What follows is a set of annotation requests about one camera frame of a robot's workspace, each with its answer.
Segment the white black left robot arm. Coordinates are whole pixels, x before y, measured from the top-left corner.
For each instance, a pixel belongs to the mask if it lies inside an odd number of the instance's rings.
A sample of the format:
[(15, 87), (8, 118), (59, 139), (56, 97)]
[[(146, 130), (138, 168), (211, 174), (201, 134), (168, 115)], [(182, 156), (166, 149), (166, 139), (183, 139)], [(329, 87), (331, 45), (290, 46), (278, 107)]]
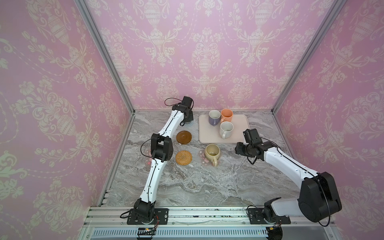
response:
[(174, 149), (172, 136), (182, 123), (193, 120), (194, 101), (182, 101), (172, 106), (172, 112), (164, 127), (152, 134), (150, 172), (144, 189), (134, 204), (132, 213), (138, 222), (149, 224), (155, 218), (155, 203), (161, 175), (168, 161), (172, 158)]

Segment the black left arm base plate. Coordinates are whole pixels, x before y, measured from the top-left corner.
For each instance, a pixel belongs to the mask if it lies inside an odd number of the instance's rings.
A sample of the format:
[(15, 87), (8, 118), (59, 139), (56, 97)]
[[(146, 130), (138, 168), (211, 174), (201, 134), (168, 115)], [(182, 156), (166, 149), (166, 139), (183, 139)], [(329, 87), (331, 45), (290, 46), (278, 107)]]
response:
[(131, 209), (127, 218), (127, 225), (167, 225), (169, 209), (152, 209), (147, 214), (142, 214), (139, 210)]

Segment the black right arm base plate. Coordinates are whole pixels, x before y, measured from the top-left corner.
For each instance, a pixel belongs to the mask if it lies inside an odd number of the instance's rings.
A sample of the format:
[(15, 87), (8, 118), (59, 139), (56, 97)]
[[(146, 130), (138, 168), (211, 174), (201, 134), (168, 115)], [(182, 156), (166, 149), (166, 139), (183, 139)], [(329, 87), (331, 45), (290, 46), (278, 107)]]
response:
[(246, 210), (251, 225), (289, 225), (291, 219), (289, 217), (272, 217), (267, 219), (264, 211), (253, 206)]

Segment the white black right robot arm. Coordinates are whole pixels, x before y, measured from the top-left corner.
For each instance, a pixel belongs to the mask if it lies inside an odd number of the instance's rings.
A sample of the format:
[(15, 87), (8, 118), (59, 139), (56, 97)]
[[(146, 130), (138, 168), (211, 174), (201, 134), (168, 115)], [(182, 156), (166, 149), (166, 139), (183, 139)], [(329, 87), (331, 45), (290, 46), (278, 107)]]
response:
[(328, 172), (319, 173), (310, 169), (284, 153), (278, 145), (264, 142), (251, 145), (238, 142), (237, 155), (260, 159), (286, 175), (300, 189), (299, 197), (293, 199), (275, 198), (265, 202), (264, 218), (275, 223), (278, 218), (304, 216), (318, 223), (330, 219), (331, 215), (342, 210), (342, 202), (334, 177)]

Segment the brown round wooden coaster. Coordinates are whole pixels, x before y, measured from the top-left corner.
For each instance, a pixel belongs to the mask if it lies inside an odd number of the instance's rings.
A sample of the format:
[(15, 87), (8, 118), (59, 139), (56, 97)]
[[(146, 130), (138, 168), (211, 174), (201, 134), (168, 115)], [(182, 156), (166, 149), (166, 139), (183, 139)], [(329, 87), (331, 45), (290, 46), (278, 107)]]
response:
[(191, 142), (192, 134), (188, 131), (181, 131), (176, 136), (177, 142), (181, 145), (186, 145)]

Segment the grey ceramic mug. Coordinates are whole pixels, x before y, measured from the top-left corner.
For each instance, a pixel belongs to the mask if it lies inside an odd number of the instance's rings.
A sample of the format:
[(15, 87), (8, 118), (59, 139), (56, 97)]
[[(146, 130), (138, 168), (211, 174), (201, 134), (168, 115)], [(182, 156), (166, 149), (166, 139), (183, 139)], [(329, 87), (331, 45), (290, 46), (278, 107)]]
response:
[(188, 117), (185, 119), (186, 123), (192, 122), (194, 120), (193, 112), (188, 114)]

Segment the beige glazed round mug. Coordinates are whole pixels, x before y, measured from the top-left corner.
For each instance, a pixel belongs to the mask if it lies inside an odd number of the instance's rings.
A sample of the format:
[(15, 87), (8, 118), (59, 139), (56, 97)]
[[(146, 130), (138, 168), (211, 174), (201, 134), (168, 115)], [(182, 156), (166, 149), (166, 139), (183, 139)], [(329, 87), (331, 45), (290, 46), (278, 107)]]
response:
[(205, 157), (207, 160), (209, 160), (214, 167), (217, 167), (219, 165), (219, 158), (221, 157), (221, 150), (220, 148), (215, 144), (209, 144), (205, 148)]

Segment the woven rattan round coaster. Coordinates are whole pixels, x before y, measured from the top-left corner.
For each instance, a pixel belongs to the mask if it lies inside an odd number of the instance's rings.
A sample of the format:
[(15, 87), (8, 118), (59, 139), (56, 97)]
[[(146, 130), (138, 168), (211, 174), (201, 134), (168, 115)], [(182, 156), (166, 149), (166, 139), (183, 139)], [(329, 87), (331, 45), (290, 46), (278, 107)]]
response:
[(181, 166), (186, 166), (190, 164), (192, 160), (193, 160), (193, 156), (191, 152), (185, 151), (185, 150), (178, 152), (175, 156), (176, 163)]

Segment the pink flower coaster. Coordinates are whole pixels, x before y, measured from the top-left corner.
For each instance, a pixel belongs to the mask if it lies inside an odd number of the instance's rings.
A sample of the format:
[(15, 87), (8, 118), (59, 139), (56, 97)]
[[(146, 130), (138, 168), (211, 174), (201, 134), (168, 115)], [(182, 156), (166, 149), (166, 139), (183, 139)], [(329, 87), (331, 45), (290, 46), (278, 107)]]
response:
[(151, 150), (147, 150), (144, 152), (144, 160), (145, 160), (145, 165), (146, 166), (151, 166), (152, 164), (152, 155), (151, 155)]
[(218, 167), (220, 163), (220, 157), (222, 156), (222, 152), (219, 152), (217, 155), (211, 156), (208, 154), (208, 158), (206, 157), (205, 150), (201, 150), (199, 152), (199, 155), (201, 157), (201, 161), (205, 165), (212, 165), (214, 167)]

